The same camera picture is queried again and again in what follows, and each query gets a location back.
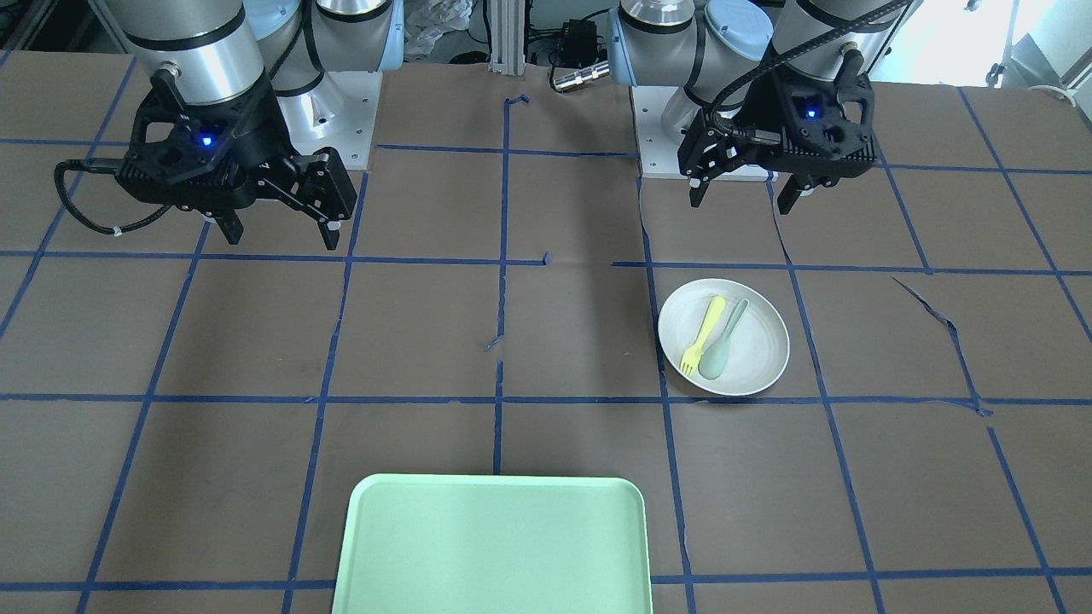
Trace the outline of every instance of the black cable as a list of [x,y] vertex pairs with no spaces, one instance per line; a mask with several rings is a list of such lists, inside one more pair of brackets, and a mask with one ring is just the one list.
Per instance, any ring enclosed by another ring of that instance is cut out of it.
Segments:
[[471,29],[470,28],[466,28],[465,32],[466,32],[466,36],[470,37],[471,40],[477,43],[478,45],[488,45],[488,43],[486,43],[485,40],[478,40],[477,38],[474,38],[474,35],[471,34]]
[[610,9],[600,9],[598,11],[595,11],[594,13],[591,13],[591,14],[589,14],[589,15],[580,19],[579,21],[585,22],[585,21],[587,21],[587,20],[590,20],[590,19],[592,19],[594,16],[598,16],[598,15],[602,15],[603,13],[608,13],[608,12],[610,12]]
[[132,224],[126,224],[124,226],[106,227],[99,226],[88,220],[86,215],[72,204],[72,199],[68,196],[68,188],[64,187],[66,173],[69,170],[82,170],[84,173],[95,173],[99,175],[116,175],[120,168],[120,160],[91,158],[66,160],[64,162],[61,162],[56,168],[54,168],[54,185],[57,186],[57,196],[60,197],[61,204],[63,204],[64,209],[72,214],[72,217],[75,217],[76,222],[83,224],[92,231],[95,231],[96,233],[114,236],[119,236],[123,233],[131,233],[132,231],[143,228],[159,217],[163,217],[164,213],[170,211],[170,205],[165,204],[157,209],[155,213],[149,215],[140,222],[133,222]]
[[554,71],[557,70],[557,61],[554,59],[554,54],[556,52],[557,49],[554,49],[548,56],[546,56],[546,60],[549,62],[549,75],[546,78],[546,83],[549,83],[550,90],[557,92],[558,94],[565,94],[565,92],[558,90],[557,86],[554,85]]
[[296,32],[292,35],[292,40],[288,43],[288,46],[284,48],[284,51],[281,51],[276,61],[273,62],[273,68],[270,69],[270,81],[273,81],[273,78],[276,76],[277,71],[281,70],[281,67],[284,64],[284,61],[288,59],[288,54],[290,54],[296,47],[296,43],[299,40],[299,35],[302,33],[304,20],[300,17],[299,23],[296,24]]
[[815,51],[819,47],[822,47],[828,43],[836,40],[845,36],[846,34],[853,32],[854,29],[863,25],[869,24],[888,13],[898,11],[899,9],[902,9],[903,7],[910,4],[914,0],[892,0],[891,2],[883,4],[879,9],[865,13],[851,22],[846,22],[845,25],[831,29],[827,34],[820,34],[819,36],[816,36],[810,40],[800,43],[799,45],[793,47],[792,49],[785,51],[784,54],[762,60],[761,62],[759,62],[757,67],[748,71],[746,74],[739,76],[732,83],[725,85],[724,88],[721,90],[719,94],[716,94],[713,101],[708,106],[705,106],[705,110],[720,108],[720,106],[724,104],[724,101],[726,101],[728,96],[731,96],[732,94],[735,94],[740,87],[767,74],[768,72],[780,67],[781,64],[792,61],[803,56],[804,54]]
[[485,44],[489,47],[489,61],[492,61],[492,28],[489,27],[489,0],[482,0],[482,21],[485,22]]

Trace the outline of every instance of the white plate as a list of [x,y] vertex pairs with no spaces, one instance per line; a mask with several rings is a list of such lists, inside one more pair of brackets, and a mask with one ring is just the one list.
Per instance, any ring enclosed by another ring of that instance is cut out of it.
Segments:
[[707,347],[724,331],[728,314],[736,303],[740,298],[750,302],[728,339],[728,362],[724,373],[716,379],[705,379],[695,369],[692,376],[682,377],[703,390],[726,397],[744,397],[765,390],[788,366],[788,329],[773,305],[744,284],[717,279],[696,280],[673,292],[660,311],[660,344],[664,355],[675,370],[679,370],[682,353],[698,338],[709,302],[717,294],[728,305],[709,335]]

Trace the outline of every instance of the black electrical box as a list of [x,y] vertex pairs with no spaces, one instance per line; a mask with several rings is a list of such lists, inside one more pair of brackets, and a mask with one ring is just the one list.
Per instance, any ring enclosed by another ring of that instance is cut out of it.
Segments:
[[598,61],[600,45],[595,22],[569,20],[561,26],[561,45],[558,47],[560,68],[586,68]]

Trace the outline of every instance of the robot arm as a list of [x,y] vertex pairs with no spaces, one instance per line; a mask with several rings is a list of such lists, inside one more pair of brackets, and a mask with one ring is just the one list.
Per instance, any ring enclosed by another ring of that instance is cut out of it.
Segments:
[[[257,199],[272,199],[310,216],[327,248],[336,247],[341,223],[353,215],[356,190],[335,149],[311,155],[295,150],[282,110],[310,99],[307,94],[322,85],[327,70],[397,68],[402,2],[246,4],[106,0],[130,50],[151,75],[152,91],[136,111],[123,160],[58,165],[58,193],[85,226],[117,235],[174,206],[215,221],[235,245],[242,235],[237,211]],[[166,138],[150,137],[156,125],[169,128]],[[99,226],[68,199],[67,170],[112,174],[136,200],[163,206],[136,224]]]
[[622,0],[609,66],[562,76],[563,91],[610,74],[670,85],[662,123],[685,134],[679,173],[698,206],[709,182],[745,164],[791,174],[779,197],[833,187],[876,163],[868,71],[921,0],[787,0],[774,27],[748,0]]

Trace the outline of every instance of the cable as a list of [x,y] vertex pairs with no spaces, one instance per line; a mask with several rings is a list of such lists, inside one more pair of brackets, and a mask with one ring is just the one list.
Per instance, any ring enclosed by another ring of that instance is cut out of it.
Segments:
[[470,28],[466,28],[463,32],[466,33],[466,36],[470,37],[471,40],[477,43],[478,45],[488,45],[488,43],[486,43],[485,40],[478,40],[477,38],[474,38],[474,35],[471,34],[471,29]]
[[296,32],[292,35],[292,40],[288,42],[288,46],[284,48],[284,51],[281,51],[281,55],[277,56],[276,61],[273,62],[273,68],[270,69],[270,81],[273,81],[273,78],[276,76],[277,71],[281,70],[281,67],[284,64],[284,61],[288,59],[288,54],[290,54],[292,50],[296,47],[296,43],[299,42],[299,35],[302,33],[304,33],[304,20],[302,17],[300,17],[299,23],[296,24]]
[[1029,87],[1029,90],[1038,90],[1041,92],[1051,92],[1053,94],[1057,94],[1058,96],[1060,96],[1057,99],[1069,101],[1069,104],[1072,105],[1073,108],[1077,108],[1077,98],[1073,97],[1073,94],[1077,93],[1077,90],[1063,90],[1061,87],[1055,87],[1054,85],[1032,85],[1031,87]]
[[755,81],[759,76],[767,74],[768,72],[780,67],[781,64],[792,61],[803,56],[804,54],[815,51],[819,47],[822,47],[823,45],[832,40],[836,40],[845,36],[846,34],[853,32],[854,29],[863,25],[869,24],[888,13],[898,11],[899,9],[902,9],[903,7],[910,4],[914,0],[892,0],[891,2],[883,4],[879,9],[865,13],[851,22],[846,22],[845,25],[831,29],[827,34],[820,34],[819,36],[816,36],[810,40],[800,43],[799,45],[793,47],[792,49],[785,51],[784,54],[762,60],[761,62],[759,62],[757,67],[748,71],[746,74],[737,78],[732,83],[725,85],[724,90],[721,90],[721,92],[713,98],[713,102],[711,102],[705,107],[705,110],[713,110],[720,108],[720,106],[724,104],[724,101],[726,101],[728,96],[731,96],[732,94],[735,94],[740,87],[750,83],[751,81]]
[[489,61],[492,61],[492,28],[489,27],[489,0],[482,0],[482,21],[485,22],[485,44],[489,47]]
[[141,220],[140,222],[133,222],[132,224],[126,224],[124,226],[99,226],[98,224],[92,222],[80,212],[79,209],[72,204],[72,199],[68,196],[68,188],[64,187],[64,174],[69,170],[82,170],[84,173],[94,173],[99,175],[117,175],[118,170],[121,168],[120,160],[106,160],[106,158],[91,158],[91,160],[66,160],[54,168],[54,184],[57,186],[57,196],[61,199],[61,204],[64,209],[75,217],[76,222],[83,224],[84,226],[95,231],[96,233],[103,235],[114,235],[120,237],[122,233],[131,233],[132,231],[143,228],[152,222],[155,222],[163,214],[170,211],[170,205],[165,204],[161,206],[155,213],[149,215],[147,217]]
[[600,9],[598,11],[595,11],[594,13],[591,13],[591,14],[589,14],[589,15],[580,19],[579,21],[585,22],[585,21],[587,21],[587,20],[590,20],[590,19],[592,19],[594,16],[602,15],[603,13],[608,13],[608,12],[610,12],[610,9]]

